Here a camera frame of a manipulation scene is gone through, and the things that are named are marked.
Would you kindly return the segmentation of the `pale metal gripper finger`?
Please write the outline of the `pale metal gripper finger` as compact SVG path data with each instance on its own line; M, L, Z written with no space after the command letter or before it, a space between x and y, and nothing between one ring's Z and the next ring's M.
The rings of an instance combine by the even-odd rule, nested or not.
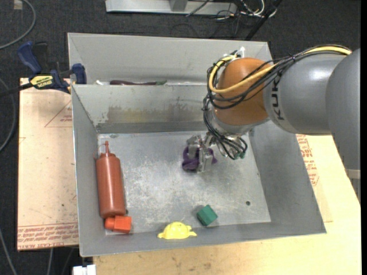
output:
M200 148L201 148L201 136L193 135L187 141L188 158L199 160Z
M211 152L210 148L200 148L198 153L198 172L207 171L213 161L213 153Z

